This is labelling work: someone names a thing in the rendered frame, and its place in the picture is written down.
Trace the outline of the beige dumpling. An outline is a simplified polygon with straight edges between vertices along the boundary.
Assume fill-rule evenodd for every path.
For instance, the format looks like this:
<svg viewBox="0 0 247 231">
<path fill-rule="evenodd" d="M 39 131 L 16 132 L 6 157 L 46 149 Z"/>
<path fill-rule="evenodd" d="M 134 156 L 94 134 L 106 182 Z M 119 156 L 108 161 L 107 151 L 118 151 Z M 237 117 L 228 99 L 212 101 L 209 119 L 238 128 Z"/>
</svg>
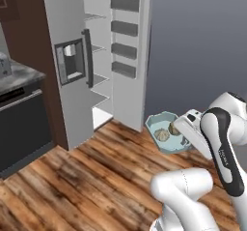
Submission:
<svg viewBox="0 0 247 231">
<path fill-rule="evenodd" d="M 175 135 L 175 136 L 180 135 L 180 132 L 176 129 L 173 122 L 170 123 L 168 130 L 171 135 Z"/>
<path fill-rule="evenodd" d="M 159 129 L 154 132 L 154 137 L 161 142 L 165 142 L 170 138 L 170 133 L 165 129 Z"/>
</svg>

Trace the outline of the grey fridge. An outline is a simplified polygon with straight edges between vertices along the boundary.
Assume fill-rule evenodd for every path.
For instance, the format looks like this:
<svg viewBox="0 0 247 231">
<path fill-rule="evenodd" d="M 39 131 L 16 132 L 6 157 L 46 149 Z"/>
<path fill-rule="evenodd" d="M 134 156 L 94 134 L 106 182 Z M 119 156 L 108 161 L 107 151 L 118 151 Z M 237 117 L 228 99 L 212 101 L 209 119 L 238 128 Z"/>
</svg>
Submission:
<svg viewBox="0 0 247 231">
<path fill-rule="evenodd" d="M 95 131 L 115 119 L 111 70 L 110 0 L 84 0 L 84 9 L 85 25 L 90 30 L 93 51 L 94 86 L 91 91 Z"/>
</svg>

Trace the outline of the black dishwasher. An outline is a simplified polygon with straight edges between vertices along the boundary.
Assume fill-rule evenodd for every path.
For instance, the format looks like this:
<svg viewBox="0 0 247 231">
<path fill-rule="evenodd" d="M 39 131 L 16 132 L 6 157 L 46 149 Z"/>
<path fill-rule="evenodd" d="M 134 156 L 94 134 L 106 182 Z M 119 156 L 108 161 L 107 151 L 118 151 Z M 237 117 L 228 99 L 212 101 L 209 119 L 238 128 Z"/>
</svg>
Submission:
<svg viewBox="0 0 247 231">
<path fill-rule="evenodd" d="M 31 95 L 19 88 L 0 96 L 0 107 Z M 54 147 L 42 94 L 0 112 L 0 179 L 7 179 Z"/>
</svg>

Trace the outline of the fridge door with dispenser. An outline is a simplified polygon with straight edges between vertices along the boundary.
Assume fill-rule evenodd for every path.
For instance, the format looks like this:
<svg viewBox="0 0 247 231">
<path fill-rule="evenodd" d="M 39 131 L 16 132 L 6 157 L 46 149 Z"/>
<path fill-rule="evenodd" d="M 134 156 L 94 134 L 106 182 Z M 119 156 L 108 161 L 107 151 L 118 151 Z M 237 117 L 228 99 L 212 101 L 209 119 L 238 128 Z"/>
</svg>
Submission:
<svg viewBox="0 0 247 231">
<path fill-rule="evenodd" d="M 72 150 L 94 134 L 89 88 L 84 0 L 44 0 L 49 36 L 66 127 Z"/>
</svg>

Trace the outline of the fridge door with shelves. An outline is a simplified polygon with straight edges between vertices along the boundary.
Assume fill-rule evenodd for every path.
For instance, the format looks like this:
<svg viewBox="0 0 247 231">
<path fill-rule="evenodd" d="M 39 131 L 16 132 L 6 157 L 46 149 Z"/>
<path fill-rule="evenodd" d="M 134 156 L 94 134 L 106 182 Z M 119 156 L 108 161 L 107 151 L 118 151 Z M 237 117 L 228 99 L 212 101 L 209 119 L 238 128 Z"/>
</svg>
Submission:
<svg viewBox="0 0 247 231">
<path fill-rule="evenodd" d="M 110 0 L 114 118 L 143 129 L 151 0 Z"/>
</svg>

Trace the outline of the light blue tupperware container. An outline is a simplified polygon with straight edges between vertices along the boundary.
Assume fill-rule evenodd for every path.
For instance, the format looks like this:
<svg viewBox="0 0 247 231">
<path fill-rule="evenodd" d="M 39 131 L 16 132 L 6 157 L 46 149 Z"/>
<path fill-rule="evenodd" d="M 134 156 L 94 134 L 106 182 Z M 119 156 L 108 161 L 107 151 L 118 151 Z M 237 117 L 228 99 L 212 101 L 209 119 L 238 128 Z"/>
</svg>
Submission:
<svg viewBox="0 0 247 231">
<path fill-rule="evenodd" d="M 183 138 L 182 134 L 178 136 L 170 134 L 170 138 L 165 142 L 158 141 L 154 137 L 154 132 L 156 130 L 165 129 L 169 131 L 168 127 L 170 123 L 174 122 L 177 118 L 178 118 L 177 114 L 174 114 L 168 111 L 163 111 L 159 114 L 151 115 L 145 123 L 147 130 L 151 135 L 152 140 L 154 141 L 155 145 L 157 146 L 158 150 L 161 153 L 177 154 L 180 152 L 184 152 L 191 147 L 191 143 L 189 144 L 189 146 L 182 146 L 180 144 Z"/>
</svg>

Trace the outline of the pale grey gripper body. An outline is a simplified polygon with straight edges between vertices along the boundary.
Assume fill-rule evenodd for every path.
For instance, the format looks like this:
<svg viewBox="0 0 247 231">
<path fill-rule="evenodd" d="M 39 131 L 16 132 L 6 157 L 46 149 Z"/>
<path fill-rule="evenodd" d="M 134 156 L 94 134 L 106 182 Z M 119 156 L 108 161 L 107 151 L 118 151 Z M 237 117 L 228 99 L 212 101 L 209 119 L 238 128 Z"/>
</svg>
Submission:
<svg viewBox="0 0 247 231">
<path fill-rule="evenodd" d="M 202 113 L 185 113 L 174 121 L 174 126 L 206 159 L 212 159 L 200 130 L 201 117 Z"/>
</svg>

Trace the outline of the brown tall cabinet panel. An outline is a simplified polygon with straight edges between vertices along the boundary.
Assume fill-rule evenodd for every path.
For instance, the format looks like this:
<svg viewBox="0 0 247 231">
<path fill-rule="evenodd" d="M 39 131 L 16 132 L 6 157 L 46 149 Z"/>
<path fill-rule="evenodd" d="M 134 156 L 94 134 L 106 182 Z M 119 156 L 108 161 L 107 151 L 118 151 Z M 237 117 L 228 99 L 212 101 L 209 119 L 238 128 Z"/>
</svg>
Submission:
<svg viewBox="0 0 247 231">
<path fill-rule="evenodd" d="M 53 141 L 69 147 L 44 0 L 16 0 L 19 19 L 1 23 L 10 57 L 45 74 L 43 100 Z"/>
</svg>

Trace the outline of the white box with print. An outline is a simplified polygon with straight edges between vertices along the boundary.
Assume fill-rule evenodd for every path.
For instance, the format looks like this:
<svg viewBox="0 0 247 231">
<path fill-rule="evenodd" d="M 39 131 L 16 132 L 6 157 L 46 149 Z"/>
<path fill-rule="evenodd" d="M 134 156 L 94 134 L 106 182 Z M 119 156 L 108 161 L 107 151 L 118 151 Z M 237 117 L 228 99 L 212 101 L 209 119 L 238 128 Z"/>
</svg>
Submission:
<svg viewBox="0 0 247 231">
<path fill-rule="evenodd" d="M 11 74 L 11 61 L 5 53 L 0 52 L 0 78 L 10 76 Z"/>
</svg>

